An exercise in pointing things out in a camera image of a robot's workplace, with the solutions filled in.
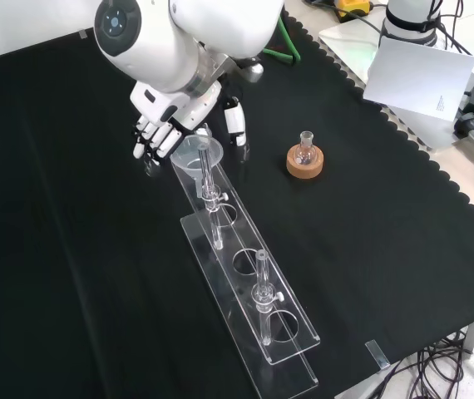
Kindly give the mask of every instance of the test tube rack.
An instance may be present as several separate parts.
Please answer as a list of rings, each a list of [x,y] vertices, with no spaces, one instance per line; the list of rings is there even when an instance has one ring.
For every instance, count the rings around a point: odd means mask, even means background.
[[[194,210],[181,219],[185,235],[259,397],[297,397],[318,385],[304,352],[320,338],[218,163],[222,156],[211,164],[214,139],[190,140],[198,155],[187,165],[201,171],[201,192],[191,169],[173,160]]]

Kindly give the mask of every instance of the acrylic base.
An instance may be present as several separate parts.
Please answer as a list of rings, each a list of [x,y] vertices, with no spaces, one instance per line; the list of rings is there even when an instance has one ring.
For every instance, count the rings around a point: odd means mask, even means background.
[[[241,307],[243,301],[235,296],[235,287],[230,285],[225,270],[219,263],[216,249],[208,240],[199,218],[209,218],[205,209],[182,218],[181,225],[259,397],[289,399],[315,388],[318,379],[302,352],[275,364],[271,364],[272,360],[267,361],[262,345],[258,344],[257,336],[250,328],[246,316],[248,312]],[[238,295],[244,294],[239,292],[239,287],[236,289]],[[284,318],[279,319],[282,321],[280,328],[289,330]],[[275,341],[277,337],[279,338],[273,334],[273,344],[281,343]]]

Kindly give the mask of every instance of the yellow device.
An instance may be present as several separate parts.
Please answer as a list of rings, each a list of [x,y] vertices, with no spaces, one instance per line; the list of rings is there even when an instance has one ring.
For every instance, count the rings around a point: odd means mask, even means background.
[[[334,0],[333,5],[343,10],[353,12],[360,17],[366,17],[370,12],[370,2],[368,0]],[[335,13],[340,22],[353,20],[353,18],[345,12],[335,10]]]

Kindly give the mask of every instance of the robot finger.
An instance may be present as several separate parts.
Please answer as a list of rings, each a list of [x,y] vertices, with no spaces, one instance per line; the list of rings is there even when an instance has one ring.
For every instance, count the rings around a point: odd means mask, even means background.
[[[161,159],[165,159],[180,144],[182,137],[183,135],[180,131],[173,129],[157,149],[157,156]]]
[[[161,172],[161,163],[152,158],[150,152],[146,152],[143,158],[145,161],[145,173],[149,177],[156,177]]]
[[[143,130],[141,135],[143,136],[143,139],[150,140],[152,136],[154,135],[154,133],[156,132],[157,132],[157,126],[149,123],[148,126]]]
[[[157,132],[152,136],[151,143],[149,144],[152,150],[157,149],[163,140],[167,137],[167,135],[172,130],[172,125],[170,123],[165,123],[162,127],[160,127]]]
[[[246,121],[244,119],[243,107],[236,97],[232,97],[224,109],[228,133],[232,142],[241,147],[246,144]]]
[[[142,116],[136,124],[136,145],[134,147],[134,156],[140,159],[145,153],[146,143],[156,133],[157,126],[151,124],[144,116]]]

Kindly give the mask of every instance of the rack hole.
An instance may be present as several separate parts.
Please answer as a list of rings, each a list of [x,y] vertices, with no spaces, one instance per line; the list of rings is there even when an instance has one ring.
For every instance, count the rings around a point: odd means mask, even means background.
[[[230,227],[237,220],[237,209],[230,204],[220,204],[217,216],[219,216],[218,220],[221,228]]]
[[[257,249],[244,248],[234,255],[234,269],[244,276],[255,274],[255,253]]]
[[[298,334],[298,320],[286,310],[277,310],[269,315],[270,333],[272,339],[278,342],[287,342]]]

